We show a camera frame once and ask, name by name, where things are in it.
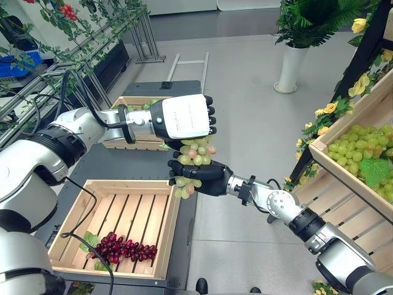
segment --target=display shelf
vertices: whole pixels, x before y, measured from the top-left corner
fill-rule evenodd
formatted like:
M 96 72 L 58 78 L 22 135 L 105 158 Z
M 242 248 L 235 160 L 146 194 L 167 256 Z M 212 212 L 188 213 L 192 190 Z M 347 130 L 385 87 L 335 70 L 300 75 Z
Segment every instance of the display shelf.
M 322 169 L 293 193 L 362 247 L 378 270 L 393 275 L 393 225 L 332 174 Z
M 318 137 L 309 145 L 314 160 L 331 172 L 337 179 L 364 199 L 370 206 L 393 222 L 393 205 L 382 198 L 361 180 L 350 174 L 327 155 L 327 146 L 346 133 L 354 124 L 382 127 L 393 120 L 393 70 L 385 75 L 373 88 L 371 94 L 364 95 L 355 105 L 353 114 L 338 119 L 329 132 Z
M 124 259 L 114 266 L 114 276 L 165 280 L 172 248 L 180 199 L 174 197 L 173 186 L 167 181 L 87 180 L 84 188 L 97 197 L 97 204 L 75 234 L 83 237 L 86 231 L 102 239 L 113 231 L 118 236 L 145 245 L 156 245 L 158 252 L 152 262 L 131 262 Z M 61 238 L 85 216 L 93 205 L 93 198 L 81 191 L 71 207 L 50 249 L 49 258 L 54 270 L 84 275 L 109 275 L 94 270 L 98 259 L 86 259 L 80 241 Z

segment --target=white flower pot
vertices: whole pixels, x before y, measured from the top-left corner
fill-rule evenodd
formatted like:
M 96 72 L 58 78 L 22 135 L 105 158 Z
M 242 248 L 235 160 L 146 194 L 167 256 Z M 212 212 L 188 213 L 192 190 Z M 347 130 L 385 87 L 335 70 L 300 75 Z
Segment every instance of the white flower pot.
M 284 61 L 282 62 L 280 80 L 274 84 L 279 93 L 292 93 L 296 90 L 296 80 L 300 67 L 306 57 L 309 47 L 294 48 L 286 45 Z

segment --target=red berries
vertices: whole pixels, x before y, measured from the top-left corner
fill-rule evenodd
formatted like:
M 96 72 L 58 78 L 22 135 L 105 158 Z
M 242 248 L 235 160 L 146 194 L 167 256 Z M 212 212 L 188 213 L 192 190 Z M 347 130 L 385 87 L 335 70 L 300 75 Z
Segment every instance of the red berries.
M 96 245 L 95 250 L 106 260 L 107 263 L 118 264 L 126 258 L 131 258 L 132 262 L 154 260 L 157 254 L 155 245 L 143 245 L 142 243 L 133 243 L 132 240 L 125 240 L 125 237 L 117 237 L 113 232 L 109 232 Z M 92 252 L 86 255 L 87 259 L 97 258 Z
M 77 20 L 77 17 L 75 15 L 74 11 L 72 11 L 71 5 L 66 4 L 63 7 L 60 7 L 60 10 L 64 13 L 64 16 L 68 17 L 70 20 L 73 20 L 73 21 Z

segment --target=red grapes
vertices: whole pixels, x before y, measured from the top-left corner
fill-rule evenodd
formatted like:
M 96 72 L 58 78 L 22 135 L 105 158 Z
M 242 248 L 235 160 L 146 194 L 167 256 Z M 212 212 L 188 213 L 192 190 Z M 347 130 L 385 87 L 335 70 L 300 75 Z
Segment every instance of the red grapes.
M 106 260 L 106 262 L 118 264 L 125 258 L 130 258 L 132 262 L 154 260 L 157 254 L 155 245 L 143 245 L 142 243 L 133 243 L 132 240 L 125 240 L 122 235 L 117 237 L 113 232 L 109 232 L 106 237 L 96 245 L 95 250 Z M 94 253 L 89 252 L 86 259 L 97 258 Z

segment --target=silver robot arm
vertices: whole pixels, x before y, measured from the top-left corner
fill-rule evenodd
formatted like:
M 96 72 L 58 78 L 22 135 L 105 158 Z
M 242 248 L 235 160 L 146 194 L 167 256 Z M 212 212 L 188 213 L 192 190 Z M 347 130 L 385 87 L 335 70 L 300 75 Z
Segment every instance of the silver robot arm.
M 371 257 L 353 240 L 325 222 L 290 192 L 274 190 L 269 184 L 232 175 L 227 193 L 269 212 L 318 254 L 316 267 L 340 291 L 353 295 L 393 294 L 393 278 L 376 272 Z
M 75 109 L 0 152 L 0 294 L 63 294 L 64 281 L 54 276 L 45 246 L 29 233 L 56 212 L 50 186 L 62 183 L 93 144 L 117 138 L 132 144 L 146 134 L 166 141 L 206 136 L 214 133 L 211 103 L 203 95 L 188 95 L 149 110 Z

